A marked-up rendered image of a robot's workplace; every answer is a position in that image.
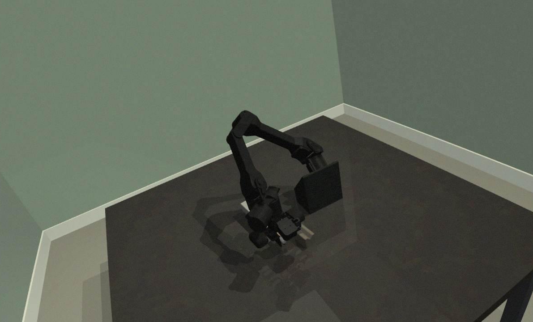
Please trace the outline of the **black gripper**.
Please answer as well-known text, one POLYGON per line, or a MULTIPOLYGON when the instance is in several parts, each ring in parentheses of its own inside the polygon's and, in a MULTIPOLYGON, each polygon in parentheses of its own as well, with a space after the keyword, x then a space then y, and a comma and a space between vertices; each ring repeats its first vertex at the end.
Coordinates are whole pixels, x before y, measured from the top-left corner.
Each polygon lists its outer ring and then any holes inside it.
POLYGON ((268 244, 268 238, 272 240, 273 242, 277 242, 279 246, 282 247, 282 243, 279 240, 279 235, 275 233, 273 230, 273 224, 276 219, 280 220, 283 218, 283 215, 287 214, 288 217, 291 219, 299 218, 301 222, 305 220, 305 215, 303 212, 298 210, 297 208, 293 207, 290 210, 286 211, 285 213, 281 210, 278 214, 274 215, 272 220, 268 224, 268 228, 265 229, 264 232, 255 232, 249 234, 249 240, 258 248, 264 247, 268 244))

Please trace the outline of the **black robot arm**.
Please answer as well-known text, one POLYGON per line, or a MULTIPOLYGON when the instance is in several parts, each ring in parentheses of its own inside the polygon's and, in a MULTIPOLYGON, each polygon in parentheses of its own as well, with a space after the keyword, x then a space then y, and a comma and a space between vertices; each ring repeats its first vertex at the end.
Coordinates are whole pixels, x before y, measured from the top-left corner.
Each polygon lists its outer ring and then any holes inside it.
MULTIPOLYGON (((250 210, 245 218, 247 218, 248 225, 252 230, 261 233, 265 231, 273 216, 282 210, 278 196, 280 188, 268 187, 263 175, 253 165, 243 136, 258 136, 288 149, 292 158, 297 159, 303 165, 307 164, 309 173, 321 169, 327 164, 321 154, 324 152, 323 148, 311 139, 289 136, 261 123, 260 119, 250 111, 240 112, 232 122, 232 130, 226 137, 226 141, 239 169, 240 189, 250 210), (268 190, 266 190, 267 187, 268 190)), ((275 233, 278 232, 283 240, 289 241, 297 236, 301 226, 299 218, 290 219, 285 214, 282 219, 274 221, 273 230, 275 233)))

